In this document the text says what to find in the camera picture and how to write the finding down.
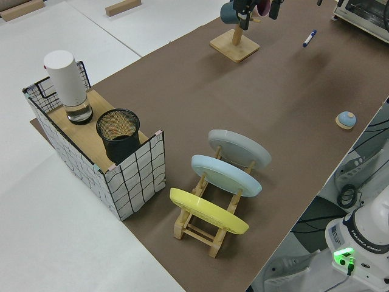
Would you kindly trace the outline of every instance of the marker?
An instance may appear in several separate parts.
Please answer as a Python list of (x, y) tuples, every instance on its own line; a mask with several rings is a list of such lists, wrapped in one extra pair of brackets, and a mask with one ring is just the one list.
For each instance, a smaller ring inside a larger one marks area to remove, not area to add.
[(303, 47), (306, 47), (309, 42), (311, 41), (311, 39), (315, 36), (315, 34), (317, 33), (317, 31), (314, 29), (311, 34), (307, 37), (307, 39), (305, 40), (305, 42), (303, 43)]

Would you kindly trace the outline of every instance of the toaster oven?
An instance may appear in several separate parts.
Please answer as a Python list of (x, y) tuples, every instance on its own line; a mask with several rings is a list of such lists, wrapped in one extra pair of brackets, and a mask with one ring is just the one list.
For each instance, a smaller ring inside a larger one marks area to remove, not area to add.
[(387, 0), (344, 0), (334, 14), (389, 43), (389, 7), (386, 6)]

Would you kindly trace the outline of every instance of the plate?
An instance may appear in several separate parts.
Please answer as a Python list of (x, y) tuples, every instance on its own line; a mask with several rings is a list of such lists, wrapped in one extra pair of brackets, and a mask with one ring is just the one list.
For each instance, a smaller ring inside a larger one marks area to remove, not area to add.
[(234, 234), (245, 233), (249, 225), (239, 217), (219, 206), (183, 190), (171, 188), (171, 201), (204, 221)]
[(227, 192), (242, 196), (256, 196), (262, 191), (261, 184), (243, 170), (219, 159), (194, 155), (192, 169), (199, 175), (205, 174), (205, 180)]
[(260, 144), (238, 133), (227, 130), (211, 130), (208, 142), (214, 151), (221, 146), (220, 155), (225, 159), (242, 167), (248, 167), (255, 161), (253, 169), (262, 169), (267, 166), (272, 157)]

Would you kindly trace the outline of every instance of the black mesh pencil cup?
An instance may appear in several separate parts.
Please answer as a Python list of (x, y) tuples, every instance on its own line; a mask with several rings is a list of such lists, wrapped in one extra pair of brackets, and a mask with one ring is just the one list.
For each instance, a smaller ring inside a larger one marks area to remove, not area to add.
[(120, 164), (139, 147), (139, 119), (128, 109), (111, 109), (96, 123), (98, 135), (103, 139), (109, 160)]

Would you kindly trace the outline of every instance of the wooden block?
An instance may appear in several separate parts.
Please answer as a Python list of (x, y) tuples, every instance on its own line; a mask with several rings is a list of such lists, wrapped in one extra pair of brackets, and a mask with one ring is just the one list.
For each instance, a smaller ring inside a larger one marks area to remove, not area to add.
[(234, 45), (232, 43), (233, 36), (234, 30), (231, 29), (211, 40), (210, 45), (235, 63), (243, 61), (260, 48), (259, 44), (253, 42), (244, 35), (241, 36), (239, 44)]
[(122, 13), (131, 8), (141, 5), (140, 0), (125, 0), (114, 5), (108, 6), (105, 8), (105, 13), (108, 16), (114, 16), (116, 14)]
[[(105, 173), (114, 163), (108, 159), (105, 153), (103, 141), (96, 131), (96, 122), (103, 113), (114, 107), (93, 89), (88, 91), (87, 95), (93, 109), (93, 118), (86, 125), (79, 126), (71, 123), (67, 119), (63, 106), (50, 111), (47, 115)], [(148, 140), (141, 131), (138, 131), (138, 135), (141, 144)]]
[(27, 3), (0, 12), (0, 16), (5, 21), (10, 21), (12, 19), (28, 14), (43, 7), (43, 0), (31, 0)]

